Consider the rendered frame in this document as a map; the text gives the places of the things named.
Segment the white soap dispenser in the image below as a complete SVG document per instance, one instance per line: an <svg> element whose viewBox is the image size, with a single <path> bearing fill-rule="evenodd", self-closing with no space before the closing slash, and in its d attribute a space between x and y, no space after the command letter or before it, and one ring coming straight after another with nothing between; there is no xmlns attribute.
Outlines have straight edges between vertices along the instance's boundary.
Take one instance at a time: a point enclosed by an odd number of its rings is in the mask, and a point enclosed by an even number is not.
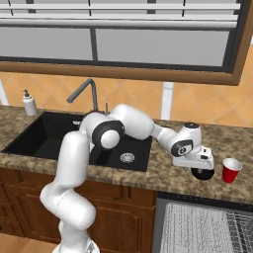
<svg viewBox="0 0 253 253"><path fill-rule="evenodd" d="M28 116L35 116L37 114L38 111L37 111L35 99L28 92L27 89L24 90L23 103L24 103L26 114Z"/></svg>

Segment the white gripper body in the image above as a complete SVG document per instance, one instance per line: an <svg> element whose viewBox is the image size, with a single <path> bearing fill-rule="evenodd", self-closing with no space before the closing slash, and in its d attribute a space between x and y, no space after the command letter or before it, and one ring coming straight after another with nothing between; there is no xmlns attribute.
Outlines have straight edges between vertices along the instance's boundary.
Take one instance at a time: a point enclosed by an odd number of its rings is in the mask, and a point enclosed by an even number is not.
<svg viewBox="0 0 253 253"><path fill-rule="evenodd" d="M187 158L185 156L174 157L173 165L179 167L189 167L189 168L197 168L197 169L213 169L213 157L206 155L199 155L193 158Z"/></svg>

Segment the black bowl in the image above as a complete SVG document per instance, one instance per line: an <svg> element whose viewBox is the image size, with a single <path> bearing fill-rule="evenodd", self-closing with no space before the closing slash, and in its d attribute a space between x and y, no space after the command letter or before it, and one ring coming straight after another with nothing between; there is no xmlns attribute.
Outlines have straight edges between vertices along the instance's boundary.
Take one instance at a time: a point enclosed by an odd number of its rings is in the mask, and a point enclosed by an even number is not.
<svg viewBox="0 0 253 253"><path fill-rule="evenodd" d="M195 178L199 180L204 180L204 181L211 179L214 174L213 170L207 170L207 169L192 168L191 171Z"/></svg>

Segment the red plastic cup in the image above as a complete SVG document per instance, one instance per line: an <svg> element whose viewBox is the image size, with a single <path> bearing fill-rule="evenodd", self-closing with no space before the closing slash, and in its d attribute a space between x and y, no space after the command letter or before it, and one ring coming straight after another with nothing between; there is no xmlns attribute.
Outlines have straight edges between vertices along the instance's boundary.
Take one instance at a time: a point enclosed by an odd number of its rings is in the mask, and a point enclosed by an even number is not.
<svg viewBox="0 0 253 253"><path fill-rule="evenodd" d="M237 174L242 169L242 164L235 158L225 158L222 164L222 180L230 184L235 180Z"/></svg>

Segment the grey dishwasher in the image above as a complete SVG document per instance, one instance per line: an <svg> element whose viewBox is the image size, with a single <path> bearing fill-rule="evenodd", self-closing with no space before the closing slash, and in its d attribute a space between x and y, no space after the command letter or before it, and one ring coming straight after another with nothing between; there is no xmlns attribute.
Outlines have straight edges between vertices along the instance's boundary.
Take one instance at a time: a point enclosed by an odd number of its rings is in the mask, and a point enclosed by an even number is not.
<svg viewBox="0 0 253 253"><path fill-rule="evenodd" d="M253 216L253 204L241 204L230 201L215 200L180 194L158 193L153 236L152 253L160 253L165 209L167 204L182 204L192 207L212 209L215 211L238 212Z"/></svg>

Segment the black sink basin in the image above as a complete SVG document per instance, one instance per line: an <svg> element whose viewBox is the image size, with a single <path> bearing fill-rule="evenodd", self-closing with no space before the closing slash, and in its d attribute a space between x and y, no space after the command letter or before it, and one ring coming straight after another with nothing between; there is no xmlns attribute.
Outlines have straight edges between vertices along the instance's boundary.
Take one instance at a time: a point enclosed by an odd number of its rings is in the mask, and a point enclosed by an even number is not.
<svg viewBox="0 0 253 253"><path fill-rule="evenodd" d="M82 115L43 112L3 150L3 153L56 160L63 137L78 130ZM95 146L90 165L145 172L147 170L152 137L138 140L125 135L111 150Z"/></svg>

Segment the brown wooden cupboard run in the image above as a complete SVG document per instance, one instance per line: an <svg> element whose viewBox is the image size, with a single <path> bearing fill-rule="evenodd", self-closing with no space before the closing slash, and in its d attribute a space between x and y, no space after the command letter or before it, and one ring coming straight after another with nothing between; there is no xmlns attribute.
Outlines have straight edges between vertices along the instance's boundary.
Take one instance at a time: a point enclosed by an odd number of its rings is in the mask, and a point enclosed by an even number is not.
<svg viewBox="0 0 253 253"><path fill-rule="evenodd" d="M41 192L42 188L52 180L53 177L51 175L0 168L0 183L12 204L13 211L24 233L25 229L21 224L20 209L17 204L17 195L20 189L26 188ZM94 198L143 208L143 253L152 253L157 196L155 191L87 180L76 189L76 192L88 201L90 198Z"/></svg>

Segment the white wall strip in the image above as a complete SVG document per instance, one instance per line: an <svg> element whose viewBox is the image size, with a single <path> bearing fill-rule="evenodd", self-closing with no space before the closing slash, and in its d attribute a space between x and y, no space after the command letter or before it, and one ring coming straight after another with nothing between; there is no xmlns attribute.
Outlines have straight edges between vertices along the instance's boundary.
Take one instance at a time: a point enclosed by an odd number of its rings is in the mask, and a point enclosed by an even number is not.
<svg viewBox="0 0 253 253"><path fill-rule="evenodd" d="M3 106L8 106L9 105L9 101L8 101L8 98L7 98L7 95L6 95L6 92L5 92L5 89L4 89L4 86L2 84L1 79L0 79L0 103Z"/></svg>
<svg viewBox="0 0 253 253"><path fill-rule="evenodd" d="M161 95L161 109L160 109L161 120L171 119L173 97L174 97L174 83L163 82L162 95Z"/></svg>

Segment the grey sink tap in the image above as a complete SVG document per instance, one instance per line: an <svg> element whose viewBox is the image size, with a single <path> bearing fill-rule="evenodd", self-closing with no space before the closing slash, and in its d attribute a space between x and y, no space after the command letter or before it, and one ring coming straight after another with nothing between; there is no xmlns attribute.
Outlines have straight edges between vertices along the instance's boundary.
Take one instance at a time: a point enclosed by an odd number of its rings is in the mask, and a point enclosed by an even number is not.
<svg viewBox="0 0 253 253"><path fill-rule="evenodd" d="M71 104L74 100L88 87L91 86L92 93L92 101L93 101L93 109L89 112L91 113L100 113L103 115L107 115L109 113L108 103L105 104L105 110L100 111L98 107L98 99L97 99L97 89L95 81L92 78L88 78L85 80L68 98L67 103Z"/></svg>

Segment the brown wooden cupboard door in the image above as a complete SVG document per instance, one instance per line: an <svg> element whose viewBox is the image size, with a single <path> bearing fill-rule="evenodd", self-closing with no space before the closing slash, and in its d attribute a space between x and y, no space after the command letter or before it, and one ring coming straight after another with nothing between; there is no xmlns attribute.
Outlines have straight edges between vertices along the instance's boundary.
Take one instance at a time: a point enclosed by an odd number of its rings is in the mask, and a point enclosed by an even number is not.
<svg viewBox="0 0 253 253"><path fill-rule="evenodd" d="M143 208L90 198L96 219L89 228L101 253L143 253Z"/></svg>
<svg viewBox="0 0 253 253"><path fill-rule="evenodd" d="M21 188L17 195L21 224L29 238L59 243L59 219L40 201L40 191Z"/></svg>

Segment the window with white blinds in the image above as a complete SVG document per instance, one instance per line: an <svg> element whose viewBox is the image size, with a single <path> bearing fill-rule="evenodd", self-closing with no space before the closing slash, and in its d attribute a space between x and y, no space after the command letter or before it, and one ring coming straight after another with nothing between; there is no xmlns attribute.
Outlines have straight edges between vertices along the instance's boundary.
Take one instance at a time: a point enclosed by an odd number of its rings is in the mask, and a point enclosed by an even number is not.
<svg viewBox="0 0 253 253"><path fill-rule="evenodd" d="M253 0L0 0L0 71L237 85Z"/></svg>

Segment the grey dishwasher door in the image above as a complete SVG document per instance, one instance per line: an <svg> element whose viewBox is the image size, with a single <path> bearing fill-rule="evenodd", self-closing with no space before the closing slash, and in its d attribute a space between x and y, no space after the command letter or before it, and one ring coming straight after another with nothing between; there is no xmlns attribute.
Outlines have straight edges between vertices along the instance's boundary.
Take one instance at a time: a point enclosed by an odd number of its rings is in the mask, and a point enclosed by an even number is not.
<svg viewBox="0 0 253 253"><path fill-rule="evenodd" d="M233 253L226 212L167 204L160 253Z"/></svg>

